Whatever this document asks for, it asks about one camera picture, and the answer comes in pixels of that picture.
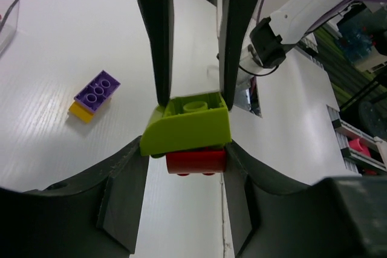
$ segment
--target purple lego brick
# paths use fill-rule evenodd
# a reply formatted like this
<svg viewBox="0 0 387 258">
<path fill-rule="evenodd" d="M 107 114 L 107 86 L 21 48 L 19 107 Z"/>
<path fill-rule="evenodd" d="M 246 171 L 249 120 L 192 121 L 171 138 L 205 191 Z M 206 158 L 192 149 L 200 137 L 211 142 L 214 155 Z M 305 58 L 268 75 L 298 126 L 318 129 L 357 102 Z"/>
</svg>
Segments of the purple lego brick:
<svg viewBox="0 0 387 258">
<path fill-rule="evenodd" d="M 102 71 L 74 97 L 74 100 L 95 113 L 120 85 L 119 81 Z"/>
</svg>

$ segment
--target lego brick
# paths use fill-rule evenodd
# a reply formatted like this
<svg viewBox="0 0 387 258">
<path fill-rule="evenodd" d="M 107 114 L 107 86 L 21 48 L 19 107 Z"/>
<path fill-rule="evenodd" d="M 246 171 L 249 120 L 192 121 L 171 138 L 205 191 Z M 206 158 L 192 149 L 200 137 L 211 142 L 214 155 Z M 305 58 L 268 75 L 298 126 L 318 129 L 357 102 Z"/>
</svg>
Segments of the lego brick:
<svg viewBox="0 0 387 258">
<path fill-rule="evenodd" d="M 166 107 L 156 107 L 140 149 L 142 155 L 159 155 L 229 142 L 229 110 L 221 94 L 214 92 L 173 98 Z"/>
<path fill-rule="evenodd" d="M 166 154 L 169 173 L 186 175 L 203 173 L 206 175 L 226 170 L 226 151 L 200 149 L 195 151 L 170 152 Z"/>
<path fill-rule="evenodd" d="M 85 123 L 89 123 L 94 116 L 93 113 L 91 113 L 90 111 L 87 111 L 84 107 L 79 105 L 77 102 L 74 102 L 70 106 L 69 111 Z"/>
<path fill-rule="evenodd" d="M 74 100 L 94 114 L 120 85 L 115 78 L 102 71 L 74 97 Z"/>
</svg>

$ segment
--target pink object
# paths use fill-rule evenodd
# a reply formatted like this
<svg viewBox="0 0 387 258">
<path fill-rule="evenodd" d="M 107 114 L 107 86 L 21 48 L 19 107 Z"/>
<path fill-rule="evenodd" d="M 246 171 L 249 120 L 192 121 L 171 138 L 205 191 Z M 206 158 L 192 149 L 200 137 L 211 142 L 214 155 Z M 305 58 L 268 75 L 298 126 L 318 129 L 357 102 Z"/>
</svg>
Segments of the pink object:
<svg viewBox="0 0 387 258">
<path fill-rule="evenodd" d="M 360 143 L 360 138 L 351 140 L 349 142 L 349 144 L 350 144 L 350 148 L 352 148 L 356 151 L 359 151 L 360 153 L 362 153 L 368 157 L 371 157 L 371 154 L 368 150 L 368 147 L 366 147 L 365 145 Z"/>
</svg>

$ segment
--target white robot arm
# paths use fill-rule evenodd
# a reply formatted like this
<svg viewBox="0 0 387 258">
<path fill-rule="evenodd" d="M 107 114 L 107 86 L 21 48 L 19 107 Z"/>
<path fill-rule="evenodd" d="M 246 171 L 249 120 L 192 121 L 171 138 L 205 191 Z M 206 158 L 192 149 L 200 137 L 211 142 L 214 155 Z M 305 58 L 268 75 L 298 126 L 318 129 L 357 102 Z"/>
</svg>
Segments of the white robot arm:
<svg viewBox="0 0 387 258">
<path fill-rule="evenodd" d="M 249 61 L 244 58 L 239 67 L 252 75 L 263 68 L 277 68 L 284 61 L 287 51 L 349 2 L 350 0 L 289 0 L 268 18 L 261 20 L 250 33 L 253 50 L 250 46 Z"/>
</svg>

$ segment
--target lego stud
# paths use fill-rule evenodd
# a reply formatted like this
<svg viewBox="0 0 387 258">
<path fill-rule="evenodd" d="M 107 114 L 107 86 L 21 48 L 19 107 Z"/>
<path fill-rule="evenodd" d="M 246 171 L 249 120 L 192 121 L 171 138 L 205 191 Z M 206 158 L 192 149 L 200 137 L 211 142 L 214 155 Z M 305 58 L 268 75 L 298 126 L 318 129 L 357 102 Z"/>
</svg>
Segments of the lego stud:
<svg viewBox="0 0 387 258">
<path fill-rule="evenodd" d="M 97 101 L 97 96 L 94 94 L 87 94 L 85 103 L 93 104 Z"/>
<path fill-rule="evenodd" d="M 102 80 L 101 86 L 105 89 L 108 89 L 110 87 L 110 82 L 108 80 Z"/>
<path fill-rule="evenodd" d="M 94 93 L 97 96 L 101 96 L 101 95 L 103 95 L 103 93 L 105 93 L 105 91 L 101 87 L 95 87 L 94 88 Z"/>
<path fill-rule="evenodd" d="M 205 101 L 194 101 L 183 106 L 184 113 L 193 113 L 198 111 L 205 111 L 208 109 L 208 104 Z"/>
</svg>

